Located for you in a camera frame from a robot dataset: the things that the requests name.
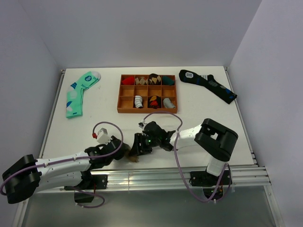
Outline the tan brown ribbed sock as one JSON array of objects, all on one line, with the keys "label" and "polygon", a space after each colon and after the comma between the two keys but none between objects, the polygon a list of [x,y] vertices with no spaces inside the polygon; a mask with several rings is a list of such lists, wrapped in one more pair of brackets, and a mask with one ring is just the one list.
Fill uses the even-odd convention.
[{"label": "tan brown ribbed sock", "polygon": [[127,158],[127,160],[129,162],[132,162],[132,163],[138,163],[139,162],[139,158],[138,158],[137,155],[131,156],[129,153],[126,153],[125,157]]}]

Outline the orange compartment tray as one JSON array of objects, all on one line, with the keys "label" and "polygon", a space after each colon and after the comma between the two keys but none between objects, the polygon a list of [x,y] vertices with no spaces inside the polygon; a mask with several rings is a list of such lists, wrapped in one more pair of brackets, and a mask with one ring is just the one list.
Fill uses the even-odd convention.
[{"label": "orange compartment tray", "polygon": [[[176,76],[174,75],[161,75],[168,76],[171,79],[175,80],[175,85],[166,86],[161,83],[161,85],[122,85],[121,81],[127,77],[145,77],[148,79],[149,75],[140,75],[140,74],[122,74],[120,77],[120,86],[119,86],[119,95],[117,102],[117,111],[119,113],[130,113],[130,114],[142,114],[142,113],[152,113],[156,111],[168,111],[170,113],[178,112],[178,98],[177,98],[177,83]],[[138,95],[143,98],[143,108],[138,109],[134,106],[134,97]],[[159,96],[161,98],[161,108],[152,109],[148,108],[148,98],[151,96]],[[169,98],[172,103],[176,106],[175,109],[168,109],[163,106],[163,99]]]}]

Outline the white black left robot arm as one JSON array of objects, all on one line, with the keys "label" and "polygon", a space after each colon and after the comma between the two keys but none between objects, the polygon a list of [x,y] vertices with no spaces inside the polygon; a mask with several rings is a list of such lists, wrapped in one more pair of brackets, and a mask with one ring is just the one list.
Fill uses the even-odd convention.
[{"label": "white black left robot arm", "polygon": [[15,204],[34,193],[57,187],[92,190],[99,183],[91,171],[122,159],[129,149],[129,145],[112,136],[109,143],[71,156],[35,159],[33,155],[25,155],[2,174],[0,193],[7,197],[9,204]]}]

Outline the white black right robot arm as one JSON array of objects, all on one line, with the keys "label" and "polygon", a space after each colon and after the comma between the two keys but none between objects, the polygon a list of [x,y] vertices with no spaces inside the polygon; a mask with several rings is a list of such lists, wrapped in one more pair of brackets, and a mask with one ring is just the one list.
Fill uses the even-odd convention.
[{"label": "white black right robot arm", "polygon": [[209,184],[216,184],[222,177],[224,165],[229,162],[238,134],[210,119],[204,119],[201,125],[182,130],[165,131],[155,121],[140,123],[141,133],[134,135],[134,143],[126,157],[137,162],[140,155],[150,154],[154,147],[160,147],[165,151],[179,150],[199,145],[211,157],[208,162],[205,180]]}]

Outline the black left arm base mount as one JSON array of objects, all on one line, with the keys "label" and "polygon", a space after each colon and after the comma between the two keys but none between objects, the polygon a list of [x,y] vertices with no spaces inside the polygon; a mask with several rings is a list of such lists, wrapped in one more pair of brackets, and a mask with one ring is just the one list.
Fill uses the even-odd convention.
[{"label": "black left arm base mount", "polygon": [[[74,201],[76,205],[92,209],[98,208],[105,204],[105,198],[97,194],[97,190],[103,190],[107,187],[107,175],[101,176],[89,176],[83,178],[81,182],[76,186],[65,186],[64,190],[74,191]],[[95,199],[100,199],[101,203],[98,205],[88,205]]]}]

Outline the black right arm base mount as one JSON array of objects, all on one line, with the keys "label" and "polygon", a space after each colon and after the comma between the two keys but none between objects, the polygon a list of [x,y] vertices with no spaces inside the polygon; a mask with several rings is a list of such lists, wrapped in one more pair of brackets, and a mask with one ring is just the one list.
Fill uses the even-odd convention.
[{"label": "black right arm base mount", "polygon": [[[218,176],[211,175],[206,171],[191,171],[189,183],[193,187],[203,187],[204,196],[208,199],[214,192],[214,189],[211,189],[211,187],[216,186],[218,179]],[[216,193],[212,197],[212,200],[220,200],[223,198],[229,192],[231,185],[231,173],[228,170],[224,170],[223,176],[216,190]]]}]

